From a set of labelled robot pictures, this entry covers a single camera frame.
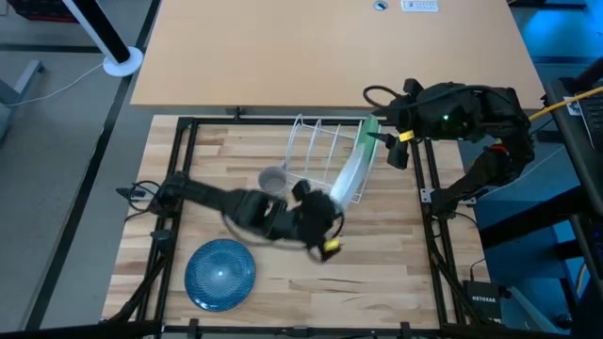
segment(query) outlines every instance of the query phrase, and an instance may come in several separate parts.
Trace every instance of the black metal frame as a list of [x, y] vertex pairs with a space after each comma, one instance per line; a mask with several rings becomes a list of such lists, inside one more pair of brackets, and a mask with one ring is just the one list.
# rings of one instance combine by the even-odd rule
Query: black metal frame
[[[357, 125], [358, 119], [323, 119], [323, 125]], [[316, 120], [308, 119], [307, 123], [315, 123]], [[198, 129], [203, 124], [265, 124], [265, 125], [292, 125], [294, 119], [290, 118], [246, 118], [245, 116], [235, 115], [233, 118], [180, 118], [177, 123], [175, 136], [171, 148], [170, 162], [168, 164], [167, 175], [171, 175], [176, 171], [178, 155], [180, 148], [183, 143], [184, 133], [189, 129], [189, 135], [187, 140], [187, 146], [185, 150], [185, 157], [183, 167], [180, 169], [184, 172], [189, 172], [190, 164], [192, 162], [192, 156], [195, 147], [195, 139], [198, 136]], [[433, 187], [439, 187], [439, 177], [437, 173], [435, 156], [433, 154], [433, 147], [429, 140], [425, 142], [425, 151], [428, 158], [428, 165], [430, 170], [430, 176]], [[415, 161], [415, 175], [417, 182], [417, 194], [420, 188], [425, 188], [425, 179], [423, 176], [423, 169], [420, 162], [419, 147], [416, 142], [411, 144], [411, 150], [413, 159]], [[174, 236], [174, 241], [177, 240], [178, 229], [180, 226], [180, 217], [182, 212], [182, 205], [178, 207], [176, 215], [171, 221], [171, 231]], [[433, 330], [416, 330], [411, 329], [408, 322], [400, 322], [400, 327], [395, 329], [341, 329], [341, 328], [307, 328], [307, 327], [217, 327], [217, 326], [203, 326], [199, 324], [198, 319], [191, 319], [188, 326], [166, 326], [164, 332], [180, 332], [188, 333], [190, 338], [200, 338], [203, 333], [248, 333], [248, 334], [280, 334], [288, 335], [292, 337], [311, 337], [314, 335], [388, 335], [397, 336], [403, 339], [410, 339], [412, 336], [424, 336], [424, 337], [450, 337], [450, 338], [479, 338], [484, 333], [488, 332], [491, 338], [564, 338], [567, 336], [560, 336], [557, 334], [532, 332], [532, 331], [517, 331], [508, 330], [493, 325], [476, 326], [480, 324], [479, 310], [474, 309], [473, 304], [470, 302], [464, 289], [461, 287], [454, 266], [454, 256], [452, 253], [452, 246], [449, 238], [448, 225], [445, 221], [440, 222], [442, 232], [442, 245], [446, 259], [439, 253], [439, 250], [435, 246], [433, 240], [432, 230], [432, 219], [429, 217], [429, 204], [421, 203], [421, 215], [423, 217], [423, 224], [426, 232], [426, 242], [428, 247], [428, 254], [430, 257], [430, 269], [432, 274], [433, 282], [433, 294], [435, 297], [435, 305], [440, 329]], [[155, 224], [155, 231], [166, 229], [167, 220], [163, 217], [157, 217]], [[159, 251], [155, 240], [153, 241], [149, 250], [149, 260], [147, 262], [147, 274], [150, 272], [154, 264], [159, 258]], [[155, 315], [152, 321], [161, 322], [163, 321], [163, 314], [165, 309], [165, 303], [168, 295], [171, 266], [173, 262], [173, 256], [167, 255], [168, 263], [166, 269], [164, 269], [160, 281], [159, 292], [157, 293], [157, 303], [155, 308]], [[446, 314], [446, 304], [444, 301], [444, 293], [442, 289], [442, 282], [440, 278], [442, 274], [447, 280], [452, 290], [454, 299], [454, 310], [458, 320], [458, 324], [448, 323]], [[150, 291], [145, 295], [143, 302], [139, 307], [137, 314], [137, 321], [145, 321], [146, 309], [149, 302]], [[464, 315], [469, 314], [472, 318], [473, 325], [466, 325]]]

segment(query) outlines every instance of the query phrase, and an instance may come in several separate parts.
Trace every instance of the dish rack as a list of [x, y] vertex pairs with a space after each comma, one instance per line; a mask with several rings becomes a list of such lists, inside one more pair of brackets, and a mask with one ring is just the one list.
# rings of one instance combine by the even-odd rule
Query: dish rack
[[[337, 139], [340, 137], [347, 138], [347, 139], [353, 139], [354, 144], [353, 144], [353, 149], [351, 150], [351, 153], [353, 153], [358, 144], [358, 138], [360, 137], [360, 130], [362, 128], [363, 123], [364, 123], [363, 121], [358, 122], [358, 130], [356, 131], [356, 135], [352, 137], [352, 136], [346, 136], [346, 135], [340, 133], [341, 124], [337, 125], [335, 131], [333, 132], [333, 131], [329, 131], [329, 130], [322, 128], [321, 119], [318, 119], [316, 124], [314, 126], [312, 126], [312, 125], [303, 123], [303, 115], [302, 114], [298, 115], [296, 117], [295, 121], [293, 122], [293, 127], [291, 128], [291, 133], [289, 134], [289, 141], [287, 143], [286, 156], [285, 156], [285, 160], [284, 160], [284, 164], [283, 164], [283, 168], [285, 169], [285, 171], [287, 173], [287, 183], [295, 185], [299, 180], [305, 179], [305, 180], [309, 181], [310, 184], [312, 184], [312, 186], [319, 186], [320, 188], [322, 188], [324, 190], [330, 191], [333, 186], [333, 183], [327, 183], [327, 176], [329, 174], [329, 167], [331, 165], [331, 159], [333, 157], [335, 145], [337, 144]], [[299, 175], [296, 173], [292, 173], [289, 170], [289, 164], [291, 163], [291, 154], [293, 153], [295, 137], [303, 128], [311, 129], [312, 136], [310, 137], [310, 146], [308, 147], [308, 151], [307, 151], [306, 157], [305, 157], [305, 165], [303, 168], [303, 174]], [[310, 158], [312, 156], [312, 151], [314, 149], [315, 141], [316, 141], [318, 135], [321, 133], [332, 135], [333, 142], [331, 143], [331, 150], [329, 151], [329, 157], [327, 158], [327, 165], [325, 167], [322, 178], [320, 179], [320, 178], [312, 178], [312, 177], [308, 176], [308, 165], [310, 163]], [[378, 144], [379, 144], [378, 142], [375, 142], [375, 146], [373, 147], [373, 152], [370, 157], [370, 162], [368, 163], [367, 176], [363, 179], [363, 183], [360, 185], [359, 190], [354, 194], [354, 196], [351, 200], [354, 203], [359, 203], [360, 200], [362, 200], [362, 195], [363, 195], [363, 192], [365, 191], [365, 186], [367, 185], [368, 177], [370, 175], [370, 171], [372, 170], [373, 162], [375, 160], [375, 154], [377, 154], [377, 145]]]

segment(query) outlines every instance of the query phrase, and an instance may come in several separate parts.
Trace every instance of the floor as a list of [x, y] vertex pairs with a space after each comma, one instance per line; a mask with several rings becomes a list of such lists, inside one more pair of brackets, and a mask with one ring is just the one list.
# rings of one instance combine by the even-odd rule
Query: floor
[[[0, 0], [0, 15], [4, 1]], [[122, 38], [134, 44], [152, 0], [99, 0], [99, 3]], [[543, 81], [575, 75], [590, 60], [603, 55], [602, 4], [603, 1], [589, 0], [591, 10], [587, 12], [513, 10]], [[98, 54], [8, 51], [8, 45], [14, 43], [90, 46], [91, 41], [76, 24], [29, 22], [13, 11], [8, 16], [0, 16], [0, 78], [13, 83], [30, 59], [40, 59], [46, 67], [28, 98], [63, 87], [102, 61]], [[111, 131], [110, 138], [43, 327], [98, 321], [127, 210], [125, 201], [118, 198], [114, 189], [128, 186], [136, 179], [152, 116], [222, 113], [215, 109], [133, 107], [128, 102], [134, 86], [127, 89], [123, 105], [119, 107], [114, 103], [116, 93], [119, 87], [126, 89], [126, 85], [121, 79], [97, 71], [52, 99], [19, 109], [0, 148], [0, 186], [5, 192], [0, 196], [0, 215], [3, 216], [0, 266], [4, 268], [0, 280], [0, 299], [3, 300], [0, 331], [15, 331], [24, 325], [24, 316], [31, 311], [87, 165], [95, 150], [97, 156], [102, 150], [97, 148], [97, 140], [103, 131], [103, 137]], [[114, 124], [106, 124], [107, 112], [112, 106], [113, 112], [119, 115]], [[256, 110], [253, 114], [296, 112]], [[539, 145], [534, 165], [542, 160], [546, 162], [525, 182], [501, 189], [486, 199], [534, 201], [575, 183], [564, 151], [547, 158], [556, 152], [556, 147]], [[464, 160], [469, 162], [478, 149], [475, 145], [464, 146]], [[566, 179], [546, 185], [547, 178], [551, 177]]]

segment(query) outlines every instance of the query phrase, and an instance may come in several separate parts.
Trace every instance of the white lamp base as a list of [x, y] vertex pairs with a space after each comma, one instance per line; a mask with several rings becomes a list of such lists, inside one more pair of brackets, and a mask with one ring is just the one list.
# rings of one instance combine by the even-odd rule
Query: white lamp base
[[115, 64], [108, 58], [105, 58], [105, 61], [103, 61], [105, 72], [112, 76], [124, 77], [138, 71], [142, 65], [142, 52], [138, 48], [132, 46], [128, 47], [128, 51], [130, 51], [130, 58], [121, 64]]

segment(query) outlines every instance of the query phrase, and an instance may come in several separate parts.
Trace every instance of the yellow cable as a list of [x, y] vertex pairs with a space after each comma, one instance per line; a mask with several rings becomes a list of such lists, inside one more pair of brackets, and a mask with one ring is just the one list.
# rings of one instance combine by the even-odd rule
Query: yellow cable
[[567, 100], [564, 100], [564, 101], [562, 101], [560, 103], [556, 103], [554, 105], [550, 105], [549, 107], [545, 107], [543, 110], [530, 115], [530, 121], [534, 121], [535, 119], [538, 119], [538, 118], [544, 116], [546, 113], [552, 111], [553, 109], [557, 109], [557, 108], [559, 108], [561, 106], [573, 103], [573, 102], [578, 101], [580, 99], [584, 99], [584, 98], [586, 98], [588, 96], [597, 94], [600, 91], [603, 91], [603, 87], [596, 88], [596, 89], [591, 89], [591, 90], [589, 90], [587, 92], [584, 92], [584, 93], [582, 93], [580, 95], [577, 95], [575, 97], [572, 97], [572, 98], [569, 98]]

